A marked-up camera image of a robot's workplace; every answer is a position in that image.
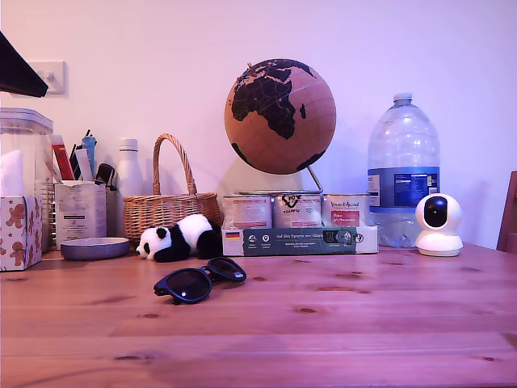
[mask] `large plastic water jug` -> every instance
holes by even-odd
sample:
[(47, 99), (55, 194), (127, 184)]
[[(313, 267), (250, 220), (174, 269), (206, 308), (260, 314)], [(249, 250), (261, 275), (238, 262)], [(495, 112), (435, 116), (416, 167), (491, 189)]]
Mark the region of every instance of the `large plastic water jug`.
[(368, 192), (379, 244), (414, 247), (421, 231), (418, 202), (439, 192), (439, 139), (434, 125), (412, 104), (411, 93), (393, 97), (368, 145)]

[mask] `white camera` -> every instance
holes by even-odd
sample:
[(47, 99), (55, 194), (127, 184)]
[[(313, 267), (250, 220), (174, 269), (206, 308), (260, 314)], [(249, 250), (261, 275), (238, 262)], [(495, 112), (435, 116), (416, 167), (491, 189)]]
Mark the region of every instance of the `white camera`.
[(456, 256), (460, 253), (463, 243), (456, 232), (461, 221), (457, 200), (447, 194), (430, 194), (418, 202), (415, 213), (423, 229), (415, 243), (421, 254)]

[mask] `blue label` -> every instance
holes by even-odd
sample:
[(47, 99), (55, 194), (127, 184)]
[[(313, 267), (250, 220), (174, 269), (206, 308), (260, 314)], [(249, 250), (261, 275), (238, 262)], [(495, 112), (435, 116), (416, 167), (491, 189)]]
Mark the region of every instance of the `blue label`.
[(391, 167), (368, 170), (370, 211), (412, 213), (418, 202), (439, 192), (439, 167)]

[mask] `black sunglasses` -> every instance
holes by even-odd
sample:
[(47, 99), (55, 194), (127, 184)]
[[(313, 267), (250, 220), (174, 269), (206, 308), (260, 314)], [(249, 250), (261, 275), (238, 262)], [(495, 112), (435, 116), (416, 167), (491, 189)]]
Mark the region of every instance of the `black sunglasses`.
[(175, 305), (194, 304), (210, 294), (212, 283), (241, 283), (244, 280), (246, 273), (237, 263), (228, 257), (216, 257), (200, 269), (184, 268), (170, 273), (154, 285), (154, 293), (159, 297), (171, 295)]

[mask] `light switch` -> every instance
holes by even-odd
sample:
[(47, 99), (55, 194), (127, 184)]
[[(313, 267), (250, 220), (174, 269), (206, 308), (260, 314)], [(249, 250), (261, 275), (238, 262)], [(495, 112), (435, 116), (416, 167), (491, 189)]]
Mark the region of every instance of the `light switch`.
[(48, 85), (47, 95), (63, 95), (65, 89), (65, 62), (29, 62), (30, 67)]

